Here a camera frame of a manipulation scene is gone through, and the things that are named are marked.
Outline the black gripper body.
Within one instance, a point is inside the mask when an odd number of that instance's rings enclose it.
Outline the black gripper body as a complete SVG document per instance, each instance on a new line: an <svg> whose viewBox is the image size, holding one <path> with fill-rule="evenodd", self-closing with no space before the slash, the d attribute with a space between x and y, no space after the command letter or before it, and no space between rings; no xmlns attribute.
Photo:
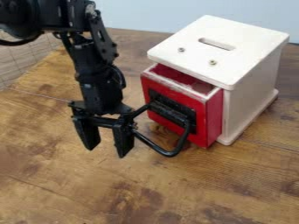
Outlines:
<svg viewBox="0 0 299 224"><path fill-rule="evenodd" d="M128 114L132 109L123 101L121 84L80 84L83 101L73 101L72 121L76 131L91 131L92 122L89 118L105 114Z"/></svg>

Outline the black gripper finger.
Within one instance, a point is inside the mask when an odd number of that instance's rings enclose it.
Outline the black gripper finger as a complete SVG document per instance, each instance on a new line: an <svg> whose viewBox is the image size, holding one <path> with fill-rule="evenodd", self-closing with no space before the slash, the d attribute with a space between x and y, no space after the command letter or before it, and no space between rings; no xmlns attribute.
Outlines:
<svg viewBox="0 0 299 224"><path fill-rule="evenodd" d="M77 116L72 117L72 122L84 147L92 151L100 143L99 127L87 118Z"/></svg>
<svg viewBox="0 0 299 224"><path fill-rule="evenodd" d="M116 153L123 158L135 147L135 135L129 126L115 124L112 128Z"/></svg>

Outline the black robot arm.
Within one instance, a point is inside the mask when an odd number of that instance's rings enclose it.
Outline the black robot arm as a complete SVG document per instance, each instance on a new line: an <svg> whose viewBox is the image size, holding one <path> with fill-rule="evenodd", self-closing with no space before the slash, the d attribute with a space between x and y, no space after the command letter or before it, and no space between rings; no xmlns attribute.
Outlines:
<svg viewBox="0 0 299 224"><path fill-rule="evenodd" d="M52 33L65 47L75 66L81 101L69 103L72 121L88 150L100 143L99 129L112 129L116 152L124 157L135 147L132 108L123 103L124 75L113 64L117 44L108 36L100 11L92 0L0 0L0 29L20 46Z"/></svg>

